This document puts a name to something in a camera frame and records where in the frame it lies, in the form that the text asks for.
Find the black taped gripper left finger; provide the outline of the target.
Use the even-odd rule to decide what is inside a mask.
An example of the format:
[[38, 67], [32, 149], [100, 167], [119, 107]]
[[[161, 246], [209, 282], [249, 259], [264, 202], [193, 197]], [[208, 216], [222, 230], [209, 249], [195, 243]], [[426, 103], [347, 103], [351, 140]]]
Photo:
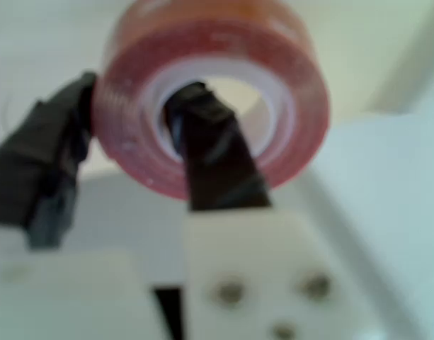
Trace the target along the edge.
[[0, 144], [0, 339], [162, 339], [122, 251], [63, 253], [92, 138], [96, 75], [45, 101]]

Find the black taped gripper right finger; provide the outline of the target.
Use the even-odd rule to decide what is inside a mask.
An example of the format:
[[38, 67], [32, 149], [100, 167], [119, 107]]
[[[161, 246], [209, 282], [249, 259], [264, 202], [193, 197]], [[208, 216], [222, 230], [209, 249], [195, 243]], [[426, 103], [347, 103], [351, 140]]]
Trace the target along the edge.
[[183, 158], [186, 339], [410, 339], [347, 220], [302, 183], [277, 208], [234, 112], [195, 82], [166, 102]]

